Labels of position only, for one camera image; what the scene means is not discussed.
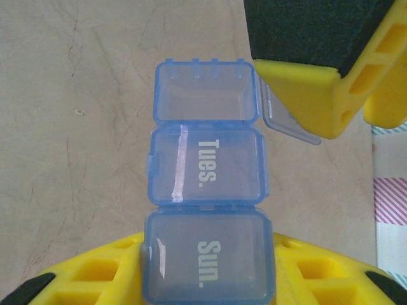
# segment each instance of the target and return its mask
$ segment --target rectangular hole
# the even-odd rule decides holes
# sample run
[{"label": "rectangular hole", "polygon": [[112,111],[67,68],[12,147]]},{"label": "rectangular hole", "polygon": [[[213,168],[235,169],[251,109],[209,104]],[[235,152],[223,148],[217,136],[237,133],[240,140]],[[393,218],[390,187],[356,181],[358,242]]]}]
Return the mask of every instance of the rectangular hole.
[{"label": "rectangular hole", "polygon": [[85,262],[73,281],[113,281],[119,263],[113,259],[93,259]]},{"label": "rectangular hole", "polygon": [[319,305],[367,305],[366,299],[353,285],[312,289]]},{"label": "rectangular hole", "polygon": [[297,263],[304,279],[344,278],[340,265],[332,259],[309,259]]},{"label": "rectangular hole", "polygon": [[117,241],[116,243],[112,244],[112,246],[117,249],[127,249],[130,248],[132,245],[134,245],[134,240],[131,238]]},{"label": "rectangular hole", "polygon": [[376,51],[380,53],[393,53],[401,47],[405,39],[407,39],[407,25],[394,24],[386,33]]},{"label": "rectangular hole", "polygon": [[355,79],[349,92],[352,94],[360,94],[369,90],[380,76],[383,68],[384,65],[366,65]]},{"label": "rectangular hole", "polygon": [[287,239],[283,239],[281,240],[281,244],[285,247],[285,248],[301,248],[301,245],[296,243],[293,240],[287,240]]},{"label": "rectangular hole", "polygon": [[57,292],[47,302],[48,305],[95,305],[100,293],[98,292],[79,292],[64,291]]}]

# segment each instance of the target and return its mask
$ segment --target black foam pad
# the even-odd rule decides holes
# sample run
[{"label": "black foam pad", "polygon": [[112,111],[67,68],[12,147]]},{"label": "black foam pad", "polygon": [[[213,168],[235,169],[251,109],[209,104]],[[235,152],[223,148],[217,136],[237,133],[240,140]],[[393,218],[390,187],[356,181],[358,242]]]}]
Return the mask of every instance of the black foam pad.
[{"label": "black foam pad", "polygon": [[253,59],[337,68],[345,77],[394,0],[244,0]]}]

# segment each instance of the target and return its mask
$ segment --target white surface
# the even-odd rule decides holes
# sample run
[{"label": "white surface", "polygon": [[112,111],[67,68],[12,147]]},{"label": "white surface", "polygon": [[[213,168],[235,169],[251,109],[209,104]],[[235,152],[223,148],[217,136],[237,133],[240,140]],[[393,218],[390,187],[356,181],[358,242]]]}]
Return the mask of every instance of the white surface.
[{"label": "white surface", "polygon": [[379,268],[407,275],[407,226],[377,223]]}]

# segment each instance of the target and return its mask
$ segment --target pink striped cloth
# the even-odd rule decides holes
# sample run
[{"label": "pink striped cloth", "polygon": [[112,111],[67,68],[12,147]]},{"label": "pink striped cloth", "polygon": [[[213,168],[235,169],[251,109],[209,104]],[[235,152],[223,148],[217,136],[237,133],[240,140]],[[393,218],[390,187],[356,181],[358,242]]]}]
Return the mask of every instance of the pink striped cloth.
[{"label": "pink striped cloth", "polygon": [[407,226],[407,179],[375,178],[375,219]]}]

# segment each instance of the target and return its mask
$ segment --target empty compartment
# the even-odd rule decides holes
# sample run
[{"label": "empty compartment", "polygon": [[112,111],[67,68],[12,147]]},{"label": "empty compartment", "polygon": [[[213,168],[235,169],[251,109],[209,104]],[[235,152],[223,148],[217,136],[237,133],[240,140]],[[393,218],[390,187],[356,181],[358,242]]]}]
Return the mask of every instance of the empty compartment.
[{"label": "empty compartment", "polygon": [[154,118],[166,121],[255,121],[254,68],[236,62],[173,62],[156,69]]}]

